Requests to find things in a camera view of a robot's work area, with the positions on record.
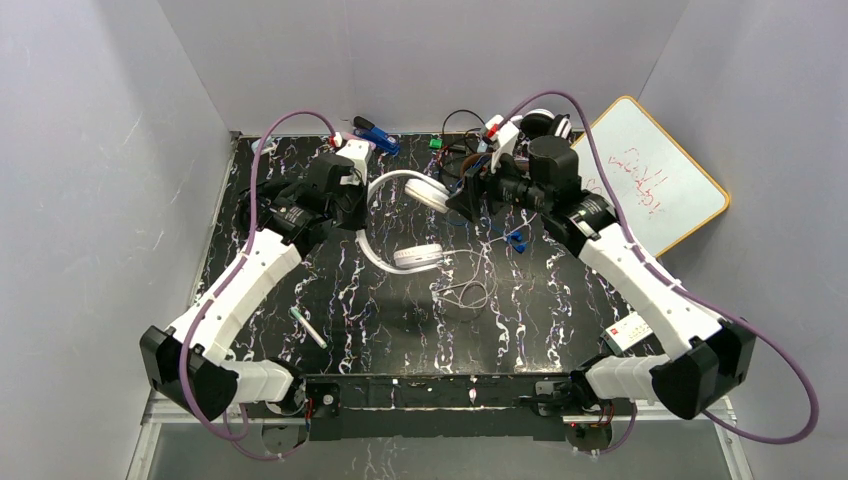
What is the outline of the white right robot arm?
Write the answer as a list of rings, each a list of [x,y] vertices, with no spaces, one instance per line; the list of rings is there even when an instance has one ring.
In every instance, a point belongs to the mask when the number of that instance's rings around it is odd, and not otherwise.
[[[701,414],[748,375],[756,337],[657,278],[659,266],[627,239],[600,195],[583,189],[579,156],[561,137],[528,146],[529,165],[506,154],[467,168],[448,209],[475,222],[506,204],[538,213],[549,236],[611,283],[660,341],[645,357],[597,356],[572,371],[562,398],[585,407],[611,399],[660,402],[683,419]]]

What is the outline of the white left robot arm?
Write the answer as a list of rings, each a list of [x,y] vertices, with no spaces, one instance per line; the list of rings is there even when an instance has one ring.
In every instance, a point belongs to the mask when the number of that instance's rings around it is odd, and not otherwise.
[[[231,405],[276,403],[291,413],[303,381],[281,360],[235,361],[235,337],[271,290],[334,228],[357,231],[367,218],[368,150],[352,147],[312,160],[302,179],[264,181],[244,191],[239,218],[257,220],[244,248],[213,285],[167,328],[151,326],[140,350],[153,390],[186,411],[215,420]]]

